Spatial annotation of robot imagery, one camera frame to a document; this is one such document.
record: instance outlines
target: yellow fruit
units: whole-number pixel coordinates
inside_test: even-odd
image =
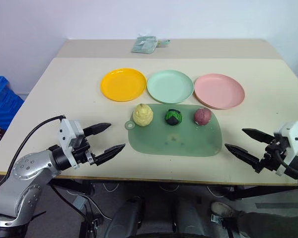
[[[133,119],[137,125],[149,125],[153,119],[153,111],[147,104],[139,104],[133,112]]]

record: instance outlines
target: purple potato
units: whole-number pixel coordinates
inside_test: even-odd
[[[210,122],[212,112],[208,108],[199,108],[194,113],[194,121],[198,125],[206,125]]]

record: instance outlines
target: green cutting board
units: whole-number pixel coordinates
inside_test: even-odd
[[[130,145],[138,152],[154,155],[178,155],[205,157],[216,155],[222,147],[219,122],[212,113],[211,121],[197,125],[193,116],[203,106],[183,104],[148,104],[153,111],[153,120],[147,126],[138,126],[131,115],[126,122]],[[168,125],[164,116],[169,109],[182,114],[182,122]]]

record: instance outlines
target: yellow plate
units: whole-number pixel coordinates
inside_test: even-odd
[[[126,102],[139,97],[146,85],[146,78],[139,71],[119,68],[105,75],[101,81],[101,91],[111,100]]]

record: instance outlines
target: pink plate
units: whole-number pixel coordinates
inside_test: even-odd
[[[217,73],[199,77],[194,84],[198,100],[214,109],[229,109],[241,104],[245,98],[242,86],[234,79]]]

